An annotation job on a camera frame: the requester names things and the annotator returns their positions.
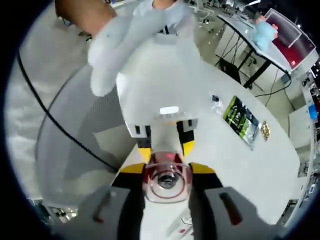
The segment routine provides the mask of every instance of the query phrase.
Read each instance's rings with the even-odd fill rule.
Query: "black cord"
[[[224,55],[224,54],[225,54],[225,52],[226,52],[226,50],[227,50],[227,48],[228,48],[228,46],[229,46],[229,43],[230,43],[231,39],[234,37],[235,33],[236,33],[236,32],[234,31],[233,34],[232,34],[232,36],[230,37],[228,43],[226,44],[225,49],[223,50],[223,52],[222,52],[222,54],[221,54],[221,58],[223,58],[224,56],[227,55],[227,54],[226,54],[226,55]]]
[[[243,44],[243,43],[244,43],[244,40],[242,40],[242,42],[237,47],[240,48],[241,44]],[[218,63],[220,63],[220,60],[223,59],[225,56],[227,56],[235,48],[236,45],[237,45],[237,43],[235,45],[233,45],[233,47],[225,55],[220,57],[219,61],[214,66],[217,66]]]
[[[288,116],[288,137],[290,138],[290,117]]]
[[[281,89],[279,89],[279,90],[277,90],[277,91],[270,92],[270,93],[266,93],[266,94],[260,94],[260,95],[257,95],[257,96],[255,96],[255,97],[257,98],[257,97],[261,97],[261,96],[269,96],[269,95],[276,94],[276,93],[278,93],[278,92],[280,92],[280,91],[285,90],[286,88],[288,88],[288,87],[291,85],[291,83],[292,83],[292,79],[291,79],[291,77],[290,77],[290,82],[289,82],[289,84],[288,84],[287,86],[285,86],[285,87],[283,87],[283,88],[281,88]]]
[[[85,150],[88,154],[90,154],[92,157],[94,157],[95,159],[97,159],[99,162],[101,162],[102,164],[108,166],[109,168],[111,168],[112,170],[114,170],[115,172],[118,171],[117,168],[115,168],[114,166],[110,165],[109,163],[103,161],[100,157],[98,157],[97,155],[95,155],[91,150],[89,150],[87,147],[85,147],[81,142],[79,142],[77,139],[75,139],[73,136],[71,136],[56,120],[55,118],[51,115],[51,113],[48,111],[48,109],[46,108],[46,106],[44,105],[44,103],[42,102],[41,98],[39,97],[36,89],[34,88],[34,86],[32,85],[30,78],[27,75],[27,72],[24,68],[24,65],[22,63],[21,60],[21,56],[20,56],[20,52],[18,52],[17,55],[17,61],[18,61],[18,65],[19,68],[22,72],[22,75],[26,81],[26,83],[28,84],[31,92],[33,93],[35,99],[37,100],[37,102],[39,103],[40,107],[42,108],[42,110],[45,112],[45,114],[47,115],[47,117],[54,123],[54,125],[65,135],[67,136],[70,140],[72,140],[75,144],[77,144],[80,148],[82,148],[83,150]]]
[[[276,74],[275,74],[275,77],[274,77],[274,80],[273,80],[273,83],[272,83],[272,86],[271,86],[270,93],[272,93],[272,90],[274,89],[274,85],[275,85],[276,80],[277,80],[278,72],[279,72],[279,68],[278,68],[278,70],[276,71]],[[266,103],[265,103],[265,106],[268,105],[268,103],[269,103],[269,101],[270,101],[270,99],[271,99],[271,96],[272,96],[272,94],[270,94],[268,100],[267,100]]]
[[[165,25],[165,26],[164,26],[164,30],[165,30],[165,34],[167,34],[167,35],[168,35],[168,34],[169,34],[169,30],[168,30],[167,25]]]
[[[290,105],[291,105],[292,109],[295,111],[295,110],[296,110],[296,108],[295,108],[295,106],[293,105],[293,103],[291,102],[290,98],[288,97],[287,92],[285,91],[284,93],[285,93],[285,96],[286,96],[286,98],[288,99],[288,101],[289,101],[289,103],[290,103]]]
[[[236,61],[237,51],[238,51],[238,48],[240,47],[240,45],[238,46],[239,40],[240,40],[240,35],[238,36],[238,40],[235,43],[235,51],[234,51],[234,55],[232,58],[232,64],[235,64],[235,61]]]

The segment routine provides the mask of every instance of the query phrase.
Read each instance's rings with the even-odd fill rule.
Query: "snack package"
[[[237,96],[232,98],[223,118],[253,150],[261,124]]]

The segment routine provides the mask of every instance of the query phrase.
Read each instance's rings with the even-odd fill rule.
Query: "plush toy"
[[[268,49],[269,44],[278,37],[278,26],[266,22],[264,16],[260,16],[255,20],[255,32],[252,35],[252,41],[262,51]]]

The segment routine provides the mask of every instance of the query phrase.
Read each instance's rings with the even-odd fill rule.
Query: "desk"
[[[290,74],[292,68],[285,58],[285,56],[280,52],[280,50],[272,42],[270,43],[267,51],[260,50],[257,45],[251,40],[251,32],[254,31],[253,28],[245,24],[243,21],[237,20],[235,18],[218,15],[222,21],[224,21],[229,27],[231,27],[242,39],[250,46],[251,51],[247,54],[243,62],[238,67],[238,70],[245,64],[246,60],[249,58],[250,54],[254,52],[258,56],[265,59],[265,63],[257,70],[257,72],[249,78],[249,80],[244,84],[245,88],[248,88],[269,66],[270,64],[275,65],[277,68],[283,72]]]
[[[145,65],[141,64],[138,58],[135,58],[135,62],[137,66],[141,65],[142,67],[134,69],[134,72],[142,74],[143,71],[148,71],[149,68],[143,69]],[[231,186],[236,189],[256,206],[260,218],[268,224],[275,224],[292,195],[294,181],[298,174],[300,160],[293,145],[273,115],[247,89],[208,63],[201,61],[192,64],[201,72],[201,78],[197,78],[198,81],[194,85],[195,93],[208,97],[210,97],[210,94],[217,94],[223,102],[223,112],[232,97],[237,95],[259,121],[268,122],[271,134],[267,142],[259,134],[254,150],[250,150],[223,120],[222,116],[208,109],[206,114],[198,118],[198,125],[194,131],[195,147],[185,158],[185,161],[187,163],[196,162],[213,168],[224,186]],[[130,74],[129,69],[130,67],[121,73],[121,80],[124,80],[123,75]],[[143,80],[142,77],[139,79],[140,82],[138,80],[135,82],[137,85],[143,86],[142,90],[149,89],[149,91],[143,92],[143,98],[149,99],[149,101],[141,100],[144,109],[152,107],[151,100],[155,97],[155,91],[152,90],[152,87],[158,88],[159,84],[154,85],[155,83],[151,79],[157,81],[156,76],[161,75],[161,71],[163,69],[155,69],[152,72],[154,78],[146,77]],[[180,77],[173,78],[170,80],[171,86],[179,85],[179,81],[185,80]],[[130,94],[126,94],[126,97],[119,95],[121,108],[124,111],[128,109],[126,105],[130,105],[133,101],[132,98],[128,98],[129,96]],[[131,105],[134,108],[128,109],[128,111],[130,110],[133,113],[142,111],[139,107],[139,103],[142,104],[142,102],[137,103],[136,107]],[[123,112],[123,116],[126,121],[128,114]],[[123,166],[142,161],[144,159],[140,156],[137,146],[135,146]],[[186,201],[175,204],[156,204],[146,201],[141,223],[141,239],[150,239],[151,235],[158,236],[156,239],[165,239],[165,233],[172,223],[168,221],[168,213],[170,213],[170,219],[174,220],[187,207],[188,203]]]

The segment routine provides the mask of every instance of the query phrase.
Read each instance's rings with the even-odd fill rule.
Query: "white cloth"
[[[93,67],[92,93],[103,97],[116,84],[116,77],[132,53],[166,24],[164,10],[147,12],[145,16],[115,17],[97,34],[88,51]]]
[[[134,16],[144,16],[147,12],[154,10],[154,0],[142,1],[134,10]],[[172,6],[165,9],[165,22],[172,34],[177,34],[179,37],[194,39],[194,28],[196,18],[193,10],[182,0],[177,0]]]

